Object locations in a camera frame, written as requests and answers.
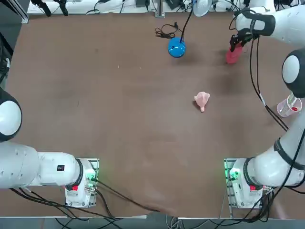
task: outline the red button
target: red button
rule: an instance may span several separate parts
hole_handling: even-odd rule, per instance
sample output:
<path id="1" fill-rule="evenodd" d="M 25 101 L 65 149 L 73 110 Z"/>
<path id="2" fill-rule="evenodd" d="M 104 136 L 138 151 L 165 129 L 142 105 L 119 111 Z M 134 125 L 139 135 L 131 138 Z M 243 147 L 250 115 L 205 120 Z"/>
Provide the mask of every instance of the red button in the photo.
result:
<path id="1" fill-rule="evenodd" d="M 255 191 L 255 189 L 256 189 L 255 186 L 253 186 L 253 185 L 250 185 L 249 187 L 250 187 L 251 191 Z"/>

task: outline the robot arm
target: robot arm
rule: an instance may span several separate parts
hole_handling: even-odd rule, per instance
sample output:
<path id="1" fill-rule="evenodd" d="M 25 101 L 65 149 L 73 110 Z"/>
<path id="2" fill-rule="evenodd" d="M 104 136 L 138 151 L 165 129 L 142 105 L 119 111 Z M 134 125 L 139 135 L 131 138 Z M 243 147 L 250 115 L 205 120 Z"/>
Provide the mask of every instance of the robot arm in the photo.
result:
<path id="1" fill-rule="evenodd" d="M 293 45 L 305 44 L 305 5 L 275 12 L 273 0 L 265 0 L 265 5 L 243 9 L 236 17 L 237 42 L 246 36 L 268 36 Z M 285 59 L 282 77 L 295 97 L 305 98 L 305 49 L 292 51 Z M 289 130 L 269 149 L 252 158 L 239 158 L 231 169 L 230 178 L 239 208 L 252 208 L 262 196 L 263 186 L 281 186 L 290 166 L 293 170 L 285 185 L 297 185 L 305 178 L 305 143 L 302 144 L 296 162 L 293 158 L 305 129 L 305 111 L 301 111 Z"/>
<path id="2" fill-rule="evenodd" d="M 21 123 L 19 103 L 0 87 L 0 188 L 65 186 L 70 206 L 94 206 L 96 182 L 91 178 L 97 178 L 98 171 L 92 163 L 67 153 L 37 152 L 8 141 L 18 133 Z"/>

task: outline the floor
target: floor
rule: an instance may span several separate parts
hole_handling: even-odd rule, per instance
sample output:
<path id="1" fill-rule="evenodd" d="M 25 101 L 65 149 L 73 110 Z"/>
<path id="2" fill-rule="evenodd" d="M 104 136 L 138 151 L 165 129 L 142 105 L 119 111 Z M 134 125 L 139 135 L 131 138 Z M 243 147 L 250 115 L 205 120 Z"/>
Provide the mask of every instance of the floor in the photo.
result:
<path id="1" fill-rule="evenodd" d="M 26 9 L 28 6 L 29 0 L 20 1 L 22 6 Z M 14 48 L 17 37 L 21 28 L 20 18 L 7 9 L 4 5 L 0 4 L 0 31 L 6 37 L 7 41 Z M 68 222 L 67 219 L 60 219 L 62 223 Z M 204 220 L 193 219 L 193 220 L 184 220 L 184 225 L 186 229 L 196 227 L 197 225 L 204 222 Z M 86 222 L 81 222 L 74 220 L 69 223 L 69 227 L 72 229 L 92 229 L 104 226 L 107 224 L 107 221 L 104 219 L 90 219 Z M 256 222 L 254 224 L 241 223 L 239 225 L 230 226 L 230 228 L 241 229 L 241 228 L 260 228 L 260 229 L 285 229 L 290 227 L 292 229 L 304 227 L 305 220 L 269 220 L 267 223 Z M 60 229 L 62 228 L 55 219 L 51 218 L 0 218 L 0 229 L 16 229 L 22 228 L 24 225 L 27 228 L 31 229 Z M 161 213 L 152 213 L 149 214 L 147 219 L 123 219 L 122 221 L 117 222 L 123 229 L 136 229 L 136 228 L 146 228 L 146 229 L 165 229 L 167 228 L 165 224 L 165 215 Z M 201 228 L 212 229 L 215 225 L 211 222 L 206 223 Z M 113 225 L 107 227 L 108 229 L 116 228 Z"/>

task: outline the table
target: table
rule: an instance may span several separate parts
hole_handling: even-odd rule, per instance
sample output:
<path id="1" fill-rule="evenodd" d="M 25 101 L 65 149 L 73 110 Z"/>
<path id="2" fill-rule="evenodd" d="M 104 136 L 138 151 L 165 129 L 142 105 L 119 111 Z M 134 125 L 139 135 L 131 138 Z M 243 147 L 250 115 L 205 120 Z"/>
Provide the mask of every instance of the table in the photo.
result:
<path id="1" fill-rule="evenodd" d="M 252 88 L 250 46 L 237 64 L 225 64 L 230 13 L 191 17 L 185 56 L 168 54 L 168 40 L 155 37 L 154 29 L 174 21 L 183 27 L 186 17 L 53 16 L 24 24 L 7 84 L 24 115 L 13 141 L 99 158 L 104 182 L 167 214 L 219 217 L 224 158 L 258 155 L 283 131 Z M 288 96 L 281 66 L 292 49 L 261 38 L 260 87 L 269 106 Z M 193 104 L 199 91 L 211 94 L 203 114 Z M 35 190 L 64 202 L 59 187 Z M 9 190 L 0 193 L 1 216 L 61 216 Z M 104 193 L 116 216 L 147 213 Z M 304 219 L 304 204 L 301 195 L 283 190 L 271 217 Z M 105 213 L 101 201 L 91 210 Z M 227 198 L 222 217 L 229 217 Z"/>

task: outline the clear plastic cup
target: clear plastic cup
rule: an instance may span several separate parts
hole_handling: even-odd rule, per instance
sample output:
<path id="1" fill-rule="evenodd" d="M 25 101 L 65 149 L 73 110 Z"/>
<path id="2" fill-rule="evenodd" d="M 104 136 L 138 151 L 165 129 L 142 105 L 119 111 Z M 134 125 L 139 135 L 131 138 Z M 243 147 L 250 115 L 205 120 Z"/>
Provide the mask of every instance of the clear plastic cup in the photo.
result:
<path id="1" fill-rule="evenodd" d="M 287 99 L 277 105 L 276 109 L 281 117 L 288 117 L 302 109 L 302 101 L 291 93 Z"/>

